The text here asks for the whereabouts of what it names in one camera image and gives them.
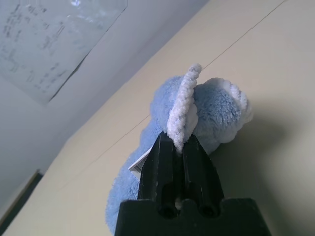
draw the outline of white tag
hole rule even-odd
[[[147,156],[149,155],[152,147],[149,148],[138,160],[136,160],[128,169],[131,171],[131,173],[136,176],[138,179],[141,177],[141,170],[144,165],[144,162],[147,159]]]

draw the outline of white ceiling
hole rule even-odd
[[[0,78],[0,206],[207,1],[129,0],[47,106]]]

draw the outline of plush toy head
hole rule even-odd
[[[155,92],[150,106],[151,121],[109,193],[106,222],[112,233],[120,202],[137,198],[139,180],[128,167],[154,144],[161,131],[173,139],[179,152],[193,133],[210,154],[220,143],[233,140],[237,131],[251,120],[250,104],[236,85],[220,78],[196,85],[200,71],[200,65],[193,65],[186,75],[170,78]]]

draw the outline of handwritten paper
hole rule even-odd
[[[127,2],[23,2],[0,1],[0,77],[46,104],[123,12]]]

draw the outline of blue plush toy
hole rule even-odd
[[[151,148],[160,132],[167,133],[179,153],[194,134],[210,154],[219,144],[233,140],[252,119],[249,101],[236,85],[221,78],[196,85],[200,72],[201,66],[195,64],[185,75],[170,78],[156,91],[150,106],[151,121],[141,133],[140,145],[122,166],[109,193],[106,222],[112,233],[120,203],[136,199],[138,194],[139,180],[128,167]]]

